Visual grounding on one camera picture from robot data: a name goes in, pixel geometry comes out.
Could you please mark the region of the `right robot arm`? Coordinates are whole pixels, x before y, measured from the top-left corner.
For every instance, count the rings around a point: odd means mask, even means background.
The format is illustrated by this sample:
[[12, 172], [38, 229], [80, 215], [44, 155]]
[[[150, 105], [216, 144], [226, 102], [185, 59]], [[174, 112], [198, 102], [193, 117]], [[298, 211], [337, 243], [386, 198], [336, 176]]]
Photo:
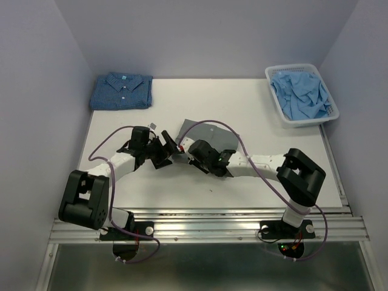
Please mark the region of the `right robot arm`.
[[289, 199], [280, 232], [293, 236], [301, 229], [304, 217], [315, 206], [326, 178], [325, 171], [299, 149], [291, 148], [283, 155], [248, 155], [236, 150], [218, 152], [204, 140], [185, 138], [181, 148], [189, 164], [202, 172], [220, 178], [259, 177], [269, 187], [270, 180], [280, 182]]

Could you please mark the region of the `grey long sleeve shirt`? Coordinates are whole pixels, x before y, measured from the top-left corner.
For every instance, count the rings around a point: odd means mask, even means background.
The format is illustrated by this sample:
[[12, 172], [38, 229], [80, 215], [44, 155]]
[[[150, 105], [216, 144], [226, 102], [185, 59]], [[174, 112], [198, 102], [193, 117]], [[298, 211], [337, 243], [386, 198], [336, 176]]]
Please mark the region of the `grey long sleeve shirt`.
[[178, 136], [175, 139], [176, 143], [178, 143], [179, 140], [184, 137], [192, 139], [193, 141], [206, 141], [218, 152], [223, 150], [238, 149], [239, 141], [237, 137], [231, 131], [222, 129], [221, 127], [214, 124], [199, 124], [185, 134], [186, 130], [194, 125], [194, 123], [196, 123], [196, 121], [192, 121], [190, 119], [184, 120], [179, 130]]

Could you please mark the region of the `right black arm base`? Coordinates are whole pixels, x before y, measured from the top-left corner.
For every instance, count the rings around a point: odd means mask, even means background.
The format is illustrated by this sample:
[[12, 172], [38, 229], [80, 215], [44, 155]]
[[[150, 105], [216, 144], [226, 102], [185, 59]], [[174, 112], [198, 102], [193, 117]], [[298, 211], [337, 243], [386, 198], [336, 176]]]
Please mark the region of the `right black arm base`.
[[299, 227], [291, 226], [283, 220], [264, 220], [259, 224], [258, 233], [264, 240], [281, 240], [281, 239], [314, 239], [315, 229], [312, 221], [305, 219]]

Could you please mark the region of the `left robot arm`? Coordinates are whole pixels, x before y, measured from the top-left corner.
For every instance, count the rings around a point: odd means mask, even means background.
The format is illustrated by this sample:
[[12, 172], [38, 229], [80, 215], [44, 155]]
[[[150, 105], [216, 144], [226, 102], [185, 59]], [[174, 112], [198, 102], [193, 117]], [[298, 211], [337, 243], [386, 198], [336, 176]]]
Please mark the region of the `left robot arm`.
[[138, 170], [146, 160], [156, 169], [172, 164], [170, 157], [179, 152], [178, 145], [167, 131], [162, 131], [162, 143], [148, 127], [129, 126], [131, 137], [111, 158], [96, 156], [92, 151], [89, 161], [102, 163], [90, 170], [74, 170], [69, 174], [58, 217], [61, 221], [93, 230], [114, 228], [122, 239], [135, 231], [132, 212], [113, 207], [116, 182]]

